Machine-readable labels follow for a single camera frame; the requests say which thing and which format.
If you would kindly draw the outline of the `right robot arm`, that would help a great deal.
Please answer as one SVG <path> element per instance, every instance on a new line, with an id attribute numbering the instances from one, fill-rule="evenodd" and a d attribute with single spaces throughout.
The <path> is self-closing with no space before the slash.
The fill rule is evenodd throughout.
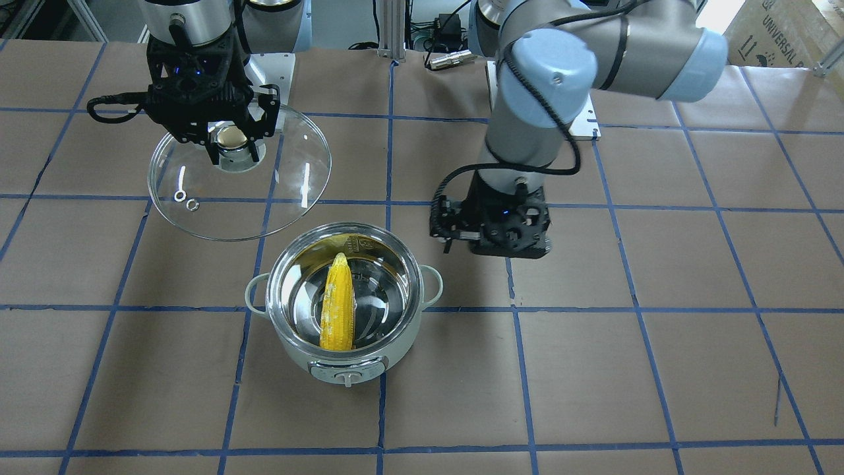
<path id="1" fill-rule="evenodd" d="M 151 83 L 139 105 L 181 144 L 202 146 L 213 166 L 244 172 L 276 132 L 282 92 L 251 64 L 307 50 L 309 1 L 142 1 Z"/>

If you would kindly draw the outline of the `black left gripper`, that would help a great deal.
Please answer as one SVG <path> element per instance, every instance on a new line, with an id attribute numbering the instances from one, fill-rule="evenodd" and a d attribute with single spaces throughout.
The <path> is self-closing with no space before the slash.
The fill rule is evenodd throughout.
<path id="1" fill-rule="evenodd" d="M 519 185 L 509 195 L 471 185 L 464 201 L 441 194 L 432 199 L 430 235 L 445 245 L 445 254 L 453 241 L 466 241 L 474 255 L 540 259 L 552 249 L 550 225 L 543 187 Z"/>

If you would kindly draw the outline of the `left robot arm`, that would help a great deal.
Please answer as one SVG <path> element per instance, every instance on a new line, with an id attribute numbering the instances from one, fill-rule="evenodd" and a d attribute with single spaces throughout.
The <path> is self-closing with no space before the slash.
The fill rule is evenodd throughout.
<path id="1" fill-rule="evenodd" d="M 719 81 L 729 42 L 697 26 L 694 1 L 473 1 L 469 48 L 495 58 L 494 105 L 476 164 L 435 189 L 431 237 L 476 255 L 538 259 L 551 248 L 546 175 L 575 175 L 570 127 L 593 89 L 697 102 Z"/>

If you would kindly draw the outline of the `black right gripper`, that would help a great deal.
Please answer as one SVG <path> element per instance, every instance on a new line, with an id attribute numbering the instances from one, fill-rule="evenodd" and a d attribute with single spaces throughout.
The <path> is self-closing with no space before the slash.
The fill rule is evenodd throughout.
<path id="1" fill-rule="evenodd" d="M 171 133 L 180 154 L 201 152 L 220 165 L 219 127 L 208 124 L 232 121 L 244 132 L 251 161 L 262 162 L 266 141 L 276 135 L 278 87 L 255 93 L 237 36 L 188 49 L 152 37 L 146 57 L 152 83 L 142 108 Z"/>

